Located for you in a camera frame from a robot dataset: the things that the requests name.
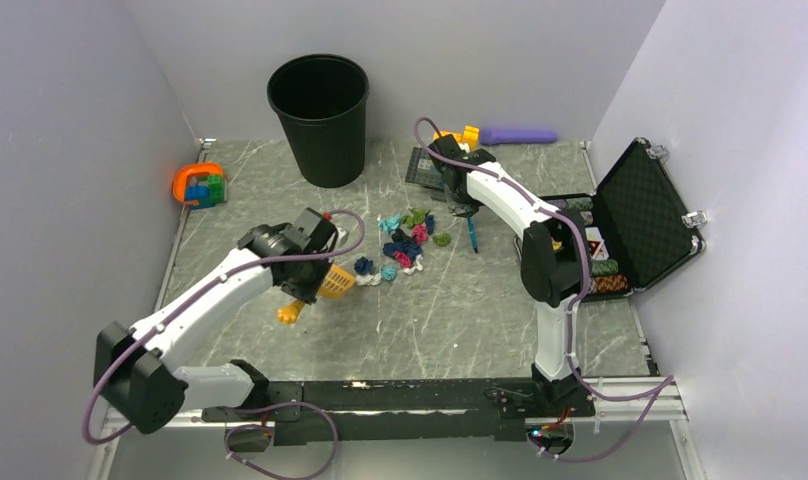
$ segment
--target black trash can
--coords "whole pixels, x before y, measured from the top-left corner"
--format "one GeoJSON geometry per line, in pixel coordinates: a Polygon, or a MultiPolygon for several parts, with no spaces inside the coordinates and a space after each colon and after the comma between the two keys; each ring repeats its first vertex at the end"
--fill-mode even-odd
{"type": "Polygon", "coordinates": [[[337,55],[299,57],[272,74],[267,94],[308,182],[336,188],[360,176],[369,79],[359,65],[337,55]]]}

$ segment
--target purple tube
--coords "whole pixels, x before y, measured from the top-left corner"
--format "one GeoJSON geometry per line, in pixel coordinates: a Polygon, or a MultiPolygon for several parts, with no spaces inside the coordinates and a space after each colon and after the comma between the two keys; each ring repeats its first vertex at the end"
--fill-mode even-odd
{"type": "Polygon", "coordinates": [[[512,130],[504,128],[482,128],[478,134],[481,145],[499,143],[554,143],[557,132],[551,130],[512,130]]]}

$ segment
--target suitcase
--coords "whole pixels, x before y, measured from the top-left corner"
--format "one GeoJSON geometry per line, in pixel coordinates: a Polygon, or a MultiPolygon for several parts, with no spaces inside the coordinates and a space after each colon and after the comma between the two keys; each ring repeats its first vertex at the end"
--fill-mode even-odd
{"type": "MultiPolygon", "coordinates": [[[[584,217],[591,267],[598,274],[585,301],[645,290],[704,250],[698,229],[706,216],[684,206],[661,163],[666,154],[664,147],[636,138],[593,194],[540,197],[584,217]]],[[[514,241],[521,252],[518,237],[514,241]]]]}

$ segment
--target gray marble table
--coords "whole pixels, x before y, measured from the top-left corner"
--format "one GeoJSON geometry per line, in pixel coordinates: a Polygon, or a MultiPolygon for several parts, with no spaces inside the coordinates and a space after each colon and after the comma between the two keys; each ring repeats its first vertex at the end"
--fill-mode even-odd
{"type": "MultiPolygon", "coordinates": [[[[475,217],[480,253],[466,222],[450,216],[429,191],[405,184],[412,141],[370,142],[366,168],[352,184],[317,188],[302,179],[285,141],[219,142],[208,160],[222,165],[228,202],[190,213],[169,279],[166,302],[213,269],[248,229],[292,221],[305,208],[348,208],[367,225],[362,245],[337,259],[353,273],[367,256],[376,265],[389,241],[377,227],[408,206],[430,208],[451,244],[425,246],[425,270],[392,283],[354,287],[321,299],[298,323],[281,325],[291,298],[271,290],[243,306],[211,337],[190,365],[251,362],[275,380],[474,378],[530,375],[536,343],[533,301],[525,293],[512,232],[484,209],[475,217]]],[[[588,192],[593,185],[577,142],[491,149],[504,168],[540,195],[588,192]]],[[[351,219],[342,221],[352,228],[351,219]]],[[[627,300],[582,305],[578,354],[589,376],[648,375],[627,300]]]]}

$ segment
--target blue pen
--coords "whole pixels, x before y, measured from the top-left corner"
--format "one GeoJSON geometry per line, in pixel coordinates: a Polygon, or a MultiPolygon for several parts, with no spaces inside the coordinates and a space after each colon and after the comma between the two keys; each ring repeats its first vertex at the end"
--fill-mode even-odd
{"type": "Polygon", "coordinates": [[[478,253],[478,239],[475,237],[475,222],[472,221],[472,217],[466,217],[466,223],[469,224],[469,238],[472,240],[472,248],[475,250],[475,253],[478,253]]]}

